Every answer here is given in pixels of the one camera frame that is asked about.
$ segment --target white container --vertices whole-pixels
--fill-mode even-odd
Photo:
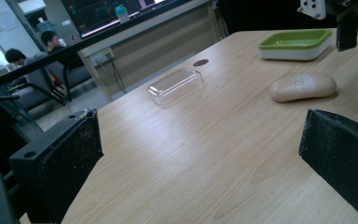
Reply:
[[[158,105],[166,105],[202,84],[200,72],[185,68],[173,72],[147,88],[150,98]]]
[[[123,5],[116,7],[116,15],[120,23],[124,23],[130,20],[129,12]]]
[[[66,47],[66,43],[63,39],[58,39],[58,41],[60,41],[61,46]]]

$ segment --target power outlet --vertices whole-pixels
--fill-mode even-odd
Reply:
[[[316,20],[322,20],[326,17],[324,0],[300,0],[300,7],[297,11],[309,15]]]
[[[89,59],[92,62],[92,65],[98,66],[101,63],[104,63],[111,58],[113,59],[115,55],[113,54],[113,51],[111,48],[101,49],[98,52],[95,52],[89,56]]]

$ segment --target transparent box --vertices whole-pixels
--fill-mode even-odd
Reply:
[[[166,105],[198,87],[202,82],[200,72],[183,68],[153,83],[147,88],[147,92],[156,104]]]

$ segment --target table surface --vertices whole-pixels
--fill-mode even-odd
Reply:
[[[231,35],[100,109],[104,156],[62,223],[358,223],[298,155],[309,108],[358,122],[358,46],[260,59],[258,44],[277,32]],[[179,68],[201,72],[203,85],[156,105],[147,87]],[[273,81],[305,73],[332,77],[337,92],[271,99]]]

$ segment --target black cable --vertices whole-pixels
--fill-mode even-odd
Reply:
[[[113,68],[115,69],[115,71],[117,72],[117,76],[118,76],[118,79],[120,79],[120,83],[121,83],[121,86],[123,87],[124,93],[127,93],[127,90],[126,90],[126,87],[124,86],[123,80],[121,80],[120,73],[118,72],[116,66],[113,63],[112,63],[112,65],[113,65]]]
[[[110,61],[110,63],[111,63],[112,66],[113,66],[113,75],[115,76],[115,80],[116,80],[116,82],[117,82],[118,87],[120,88],[120,90],[121,90],[122,92],[124,92],[125,94],[127,94],[126,87],[125,87],[124,84],[123,84],[123,80],[121,79],[120,73],[118,72],[118,70],[117,70],[115,64],[113,63],[112,57],[109,57],[109,61]]]
[[[226,38],[226,37],[228,37],[227,25],[226,25],[225,17],[223,16],[222,9],[220,8],[219,2],[217,2],[217,8],[218,8],[218,10],[219,10],[219,12],[220,12],[220,15],[221,15],[223,33],[224,33],[224,37]]]

